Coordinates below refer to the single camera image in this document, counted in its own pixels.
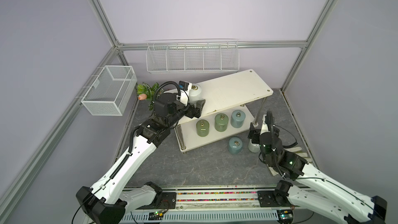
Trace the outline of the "white tea canister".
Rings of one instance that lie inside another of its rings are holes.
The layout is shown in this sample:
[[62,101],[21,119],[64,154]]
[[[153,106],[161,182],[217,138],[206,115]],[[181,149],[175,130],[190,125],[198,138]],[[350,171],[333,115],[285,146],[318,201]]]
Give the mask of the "white tea canister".
[[261,151],[260,145],[256,144],[256,143],[252,143],[249,142],[248,144],[248,149],[252,152],[252,153],[259,153]]
[[196,103],[199,100],[202,100],[202,88],[198,84],[192,84],[191,89],[189,90],[189,101],[191,104]]

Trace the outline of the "large blue-grey tea canister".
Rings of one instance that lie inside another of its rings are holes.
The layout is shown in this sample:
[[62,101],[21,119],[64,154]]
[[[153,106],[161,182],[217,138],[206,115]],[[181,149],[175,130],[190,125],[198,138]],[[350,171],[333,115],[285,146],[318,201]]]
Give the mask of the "large blue-grey tea canister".
[[243,148],[243,142],[238,137],[232,137],[228,142],[228,150],[231,154],[236,155],[241,152]]

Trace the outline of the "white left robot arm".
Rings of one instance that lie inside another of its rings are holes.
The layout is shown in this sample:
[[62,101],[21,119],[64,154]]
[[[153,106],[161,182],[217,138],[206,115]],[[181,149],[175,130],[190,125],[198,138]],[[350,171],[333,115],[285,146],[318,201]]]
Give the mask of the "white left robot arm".
[[126,212],[143,206],[159,208],[163,190],[148,182],[122,193],[142,163],[161,145],[183,117],[200,118],[205,105],[202,88],[185,81],[165,82],[152,96],[150,117],[130,132],[129,146],[115,164],[90,187],[76,193],[79,209],[94,224],[118,224]]

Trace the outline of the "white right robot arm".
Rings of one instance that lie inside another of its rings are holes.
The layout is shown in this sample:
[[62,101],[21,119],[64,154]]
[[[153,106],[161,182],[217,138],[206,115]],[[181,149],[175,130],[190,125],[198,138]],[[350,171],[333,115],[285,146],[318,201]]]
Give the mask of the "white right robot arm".
[[369,197],[327,176],[305,158],[288,151],[279,137],[271,111],[262,124],[250,124],[249,140],[258,145],[259,160],[281,176],[272,200],[282,206],[304,207],[339,224],[384,224],[387,201]]

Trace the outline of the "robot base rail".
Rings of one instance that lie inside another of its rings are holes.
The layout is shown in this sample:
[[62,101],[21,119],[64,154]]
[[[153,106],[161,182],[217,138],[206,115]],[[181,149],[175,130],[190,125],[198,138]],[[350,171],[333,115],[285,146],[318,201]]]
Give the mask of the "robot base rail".
[[274,188],[222,187],[220,189],[174,189],[163,190],[148,182],[141,188],[121,191],[115,199],[105,196],[109,187],[101,185],[98,189],[82,187],[76,194],[80,208],[96,224],[118,224],[126,213],[136,209],[165,209],[176,207],[196,208],[238,208],[238,207],[285,207],[293,211],[296,204],[283,201],[277,203]]

